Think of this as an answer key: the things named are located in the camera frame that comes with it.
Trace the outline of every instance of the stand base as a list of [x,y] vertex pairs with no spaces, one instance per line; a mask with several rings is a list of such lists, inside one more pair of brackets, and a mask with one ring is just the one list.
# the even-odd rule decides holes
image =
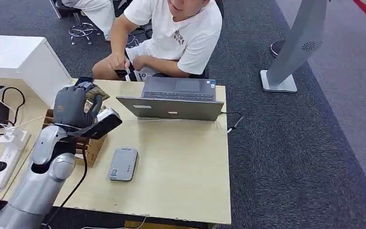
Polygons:
[[288,76],[281,84],[278,86],[269,86],[267,80],[267,70],[260,71],[260,78],[262,79],[263,90],[265,92],[290,92],[294,93],[297,91],[293,75]]
[[277,57],[280,54],[281,49],[284,46],[285,41],[276,41],[272,45],[270,45],[270,53],[273,57]]

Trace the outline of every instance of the laptop keyboard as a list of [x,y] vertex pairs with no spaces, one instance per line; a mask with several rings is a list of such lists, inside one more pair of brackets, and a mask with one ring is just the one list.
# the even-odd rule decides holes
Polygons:
[[203,100],[212,101],[214,100],[212,94],[202,93],[176,93],[176,92],[145,92],[144,97],[156,98],[156,99],[181,99],[181,100]]

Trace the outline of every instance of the gray power bank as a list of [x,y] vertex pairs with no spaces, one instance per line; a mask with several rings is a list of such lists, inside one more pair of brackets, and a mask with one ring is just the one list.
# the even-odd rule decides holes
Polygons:
[[133,148],[118,148],[110,164],[109,179],[130,181],[134,174],[138,151]]

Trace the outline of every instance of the laptop lid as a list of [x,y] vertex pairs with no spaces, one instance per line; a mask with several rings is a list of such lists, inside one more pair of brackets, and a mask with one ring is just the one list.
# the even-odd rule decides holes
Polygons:
[[137,117],[215,121],[224,102],[116,97]]

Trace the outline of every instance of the laptop touchpad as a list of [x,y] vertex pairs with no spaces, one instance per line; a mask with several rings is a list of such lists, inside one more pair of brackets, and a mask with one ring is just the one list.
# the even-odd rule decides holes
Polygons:
[[200,82],[197,80],[178,80],[176,82],[176,90],[198,92],[200,91]]

